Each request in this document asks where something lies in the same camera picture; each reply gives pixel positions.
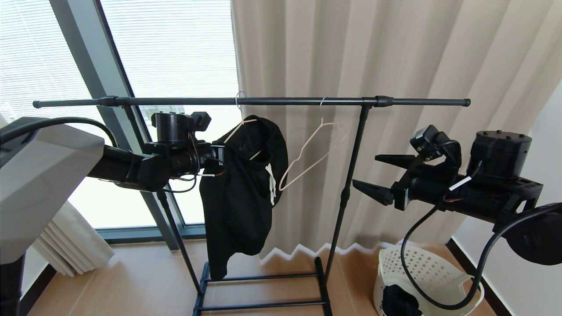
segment hanger hook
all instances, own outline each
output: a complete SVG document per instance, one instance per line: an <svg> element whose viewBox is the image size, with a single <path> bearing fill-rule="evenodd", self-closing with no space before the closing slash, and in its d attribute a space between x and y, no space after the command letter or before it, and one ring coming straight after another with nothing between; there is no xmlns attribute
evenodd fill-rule
<svg viewBox="0 0 562 316"><path fill-rule="evenodd" d="M321 122L322 122L322 123L324 122L324 113L322 112L322 103L324 103L324 100L325 100L326 98L327 98L327 97L323 97L322 100L320 101L320 119L321 119Z"/></svg>
<svg viewBox="0 0 562 316"><path fill-rule="evenodd" d="M244 98L245 98L246 93L244 91L238 91L238 93L234 97L234 103L236 103L236 107L240 110L240 112L242 111L242 109L240 108L240 105L238 105L238 97L240 96L241 93L244 94Z"/></svg>

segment clothes rack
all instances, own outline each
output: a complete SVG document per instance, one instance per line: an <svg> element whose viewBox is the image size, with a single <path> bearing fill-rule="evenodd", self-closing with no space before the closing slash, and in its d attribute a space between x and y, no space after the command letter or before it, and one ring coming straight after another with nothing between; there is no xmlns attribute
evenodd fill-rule
<svg viewBox="0 0 562 316"><path fill-rule="evenodd" d="M270 106L280 106L280 105L305 105L305 106L319 106L320 101L323 98L314 97L301 97L301 98L290 98L290 97L245 97L238 98L239 105L270 105ZM139 105L235 105L235 98L134 98L134 97L104 97L92 100L67 100L67 101L34 101L33 106L40 107L53 107L53 106L86 106L86 105L98 105L98 106L122 106L129 119L134 120L134 115L132 112L132 106ZM387 107L392 105L445 105L445 106L469 106L470 99L414 99L414 98L392 98L387 96L376 96L376 97L362 97L362 98L325 98L323 101L323 106L338 105L338 106L361 106L361 111L359 115L359 122L357 125L357 132L355 135L355 141L353 143L353 149L351 152L351 160L349 163L347 177L343 190L340 197L338 216L336 220L336 226L334 227L334 234L332 238L332 244L330 247L330 253L328 256L328 262L326 264L326 269L324 270L322 261L319 257L314 260L314 265L316 271L312 273L299 273L299 274L280 274L273 276L250 276L250 277L235 277L235 278L224 278L222 280L211 280L209 277L209 263L205 263L203 267L203 273L201 279L198 281L195 271L193 270L193 265L189 259L189 255L183 244L181 234L176 225L171 225L172 233L178 243L180 252L185 261L185 264L189 270L189 274L193 281L193 285L197 290L197 299L195 306L193 308L193 316L199 316L202 312L213 311L213 310L241 310L241 309L259 309L259 308L277 308L277 307L287 307L287 306L308 306L308 305L321 305L324 310L324 315L332 315L332 307L330 305L330 298L328 296L328 278L330 275L332 263L334 260L334 254L336 252L336 245L338 242L339 232L342 226L343 215L347 206L347 201L350 198L350 188L351 181L353 177L353 172L355 171L355 165L357 163L357 156L359 154L359 147L361 146L361 140L363 138L363 132L365 130L365 123L369 115L369 110L373 107ZM166 213L166 216L170 223L174 222L174 217L170 211L170 207L167 203L166 194L164 191L159 190L157 192L157 197L162 203L162 207ZM263 280L263 279L286 279L286 278L310 278L314 277L318 280L318 286L320 289L320 299L309 300L309 301L292 301L284 303L264 303L264 304L246 304L246 305L229 305L229 306L204 306L203 301L205 299L205 293L207 285L211 282L236 282L236 281L253 281L253 280Z"/></svg>

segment wooden floor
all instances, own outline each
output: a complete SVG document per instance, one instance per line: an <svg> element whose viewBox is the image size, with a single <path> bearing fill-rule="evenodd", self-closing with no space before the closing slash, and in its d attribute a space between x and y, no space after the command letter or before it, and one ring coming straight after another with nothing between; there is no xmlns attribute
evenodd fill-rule
<svg viewBox="0 0 562 316"><path fill-rule="evenodd" d="M186 241L198 277L207 260L205 241ZM108 266L74 278L57 274L29 313L35 315L191 315L196 291L177 251L163 243L119 245ZM459 264L444 245L424 245ZM325 265L328 249L320 251ZM255 256L237 254L228 263L228 276L252 276L314 271L314 257L297 249L290 258L273 255L260 264ZM352 248L337 253L328 282L334 315L376 315L373 288L377 251ZM210 283L205 305L272 303L318 299L314 278L237 283ZM319 306L288 307L212 315L323 315ZM471 314L494 315L486 301Z"/></svg>

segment window frame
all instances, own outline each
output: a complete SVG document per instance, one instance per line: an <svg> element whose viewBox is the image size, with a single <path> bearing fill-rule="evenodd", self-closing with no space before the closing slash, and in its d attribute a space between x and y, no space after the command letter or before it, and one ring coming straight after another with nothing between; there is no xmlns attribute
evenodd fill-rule
<svg viewBox="0 0 562 316"><path fill-rule="evenodd" d="M104 96L134 97L111 30L99 0L49 0L70 52L92 98ZM148 128L138 106L97 107L104 123L119 144L141 153L151 141ZM156 222L156 227L96 229L109 243L165 241L170 250L177 250L171 225L176 225L184 239L205 238L204 224L186 224L172 193L167 193L174 217L170 223L156 194L140 192Z"/></svg>

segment horizontal rod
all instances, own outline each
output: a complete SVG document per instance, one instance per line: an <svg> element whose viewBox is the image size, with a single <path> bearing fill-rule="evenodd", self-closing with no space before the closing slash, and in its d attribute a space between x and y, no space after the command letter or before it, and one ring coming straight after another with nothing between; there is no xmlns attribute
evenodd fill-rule
<svg viewBox="0 0 562 316"><path fill-rule="evenodd" d="M288 306L310 306L310 305L324 305L323 301L302 301L302 302L288 302L288 303L268 303L268 304L247 304L247 305L231 305L231 306L209 306L201 307L200 311L206 312L208 310L238 310L238 309L256 309L256 308L276 308Z"/></svg>
<svg viewBox="0 0 562 316"><path fill-rule="evenodd" d="M368 105L384 107L390 105L451 105L469 106L470 99L395 99L386 96L363 98L129 98L129 97L104 97L91 100L60 100L60 101L33 101L33 106L58 107L58 106L136 106L136 105L314 105L322 102L323 105Z"/></svg>
<svg viewBox="0 0 562 316"><path fill-rule="evenodd" d="M255 277L237 277L223 278L222 280L205 279L206 282L227 282L227 281L252 281L252 280L270 280L270 279L290 279L290 278L311 278L318 277L317 273L299 273L299 274L280 274L277 276L255 276Z"/></svg>

